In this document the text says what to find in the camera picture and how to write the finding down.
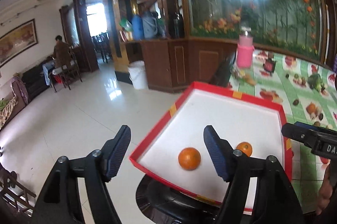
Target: gold pillar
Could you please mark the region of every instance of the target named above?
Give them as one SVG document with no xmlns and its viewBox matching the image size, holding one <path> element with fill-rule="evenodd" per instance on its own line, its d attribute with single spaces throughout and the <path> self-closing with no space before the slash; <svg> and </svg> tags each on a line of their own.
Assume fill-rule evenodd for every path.
<svg viewBox="0 0 337 224">
<path fill-rule="evenodd" d="M 129 82 L 128 65 L 142 59 L 142 51 L 139 44 L 125 44 L 122 41 L 119 22 L 123 18 L 131 22 L 134 14 L 138 14 L 137 0 L 103 0 L 103 4 L 117 79 Z"/>
</svg>

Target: framed painting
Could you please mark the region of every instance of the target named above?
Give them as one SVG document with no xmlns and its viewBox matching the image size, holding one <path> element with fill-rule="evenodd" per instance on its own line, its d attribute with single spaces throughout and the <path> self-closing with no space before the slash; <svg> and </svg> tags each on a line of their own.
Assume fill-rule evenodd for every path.
<svg viewBox="0 0 337 224">
<path fill-rule="evenodd" d="M 0 38 L 0 68 L 26 49 L 38 44 L 35 19 L 6 33 Z"/>
</svg>

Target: white bucket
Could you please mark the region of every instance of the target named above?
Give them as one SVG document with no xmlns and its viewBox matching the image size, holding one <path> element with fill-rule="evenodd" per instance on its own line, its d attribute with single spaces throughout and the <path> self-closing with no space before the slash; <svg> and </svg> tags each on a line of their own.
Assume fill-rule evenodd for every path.
<svg viewBox="0 0 337 224">
<path fill-rule="evenodd" d="M 148 89 L 144 61 L 137 61 L 129 65 L 130 80 L 135 89 Z"/>
</svg>

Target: person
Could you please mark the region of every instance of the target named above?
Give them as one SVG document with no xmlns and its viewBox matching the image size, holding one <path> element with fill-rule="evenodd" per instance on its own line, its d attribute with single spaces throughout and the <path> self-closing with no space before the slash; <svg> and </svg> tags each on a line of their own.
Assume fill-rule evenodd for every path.
<svg viewBox="0 0 337 224">
<path fill-rule="evenodd" d="M 55 68 L 60 68 L 64 65 L 70 67 L 71 57 L 69 54 L 69 45 L 62 41 L 62 36 L 58 35 L 55 38 L 56 45 L 54 47 L 53 58 L 55 60 Z"/>
<path fill-rule="evenodd" d="M 330 199 L 333 194 L 333 188 L 330 184 L 329 177 L 330 177 L 330 166 L 328 166 L 325 170 L 323 183 L 318 192 L 318 201 L 316 209 L 317 215 L 320 215 L 326 209 L 326 207 L 330 203 Z"/>
</svg>

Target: screw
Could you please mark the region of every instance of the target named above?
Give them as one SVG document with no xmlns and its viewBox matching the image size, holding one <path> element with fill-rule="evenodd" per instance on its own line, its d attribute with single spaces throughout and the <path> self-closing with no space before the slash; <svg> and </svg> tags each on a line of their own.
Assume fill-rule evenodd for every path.
<svg viewBox="0 0 337 224">
<path fill-rule="evenodd" d="M 271 161 L 272 163 L 277 161 L 277 158 L 275 156 L 268 156 L 267 158 L 269 161 Z"/>
<path fill-rule="evenodd" d="M 242 156 L 242 152 L 240 150 L 234 150 L 233 154 L 234 154 L 234 156 L 237 156 L 237 157 Z"/>
<path fill-rule="evenodd" d="M 59 158 L 57 159 L 57 161 L 58 161 L 59 163 L 64 163 L 66 160 L 68 160 L 68 158 L 67 158 L 66 156 L 61 156 L 61 157 L 59 157 Z"/>
<path fill-rule="evenodd" d="M 91 154 L 92 154 L 92 156 L 94 156 L 94 157 L 98 157 L 98 156 L 101 155 L 101 153 L 102 153 L 101 150 L 98 150 L 98 149 L 97 149 L 97 150 L 92 151 Z"/>
</svg>

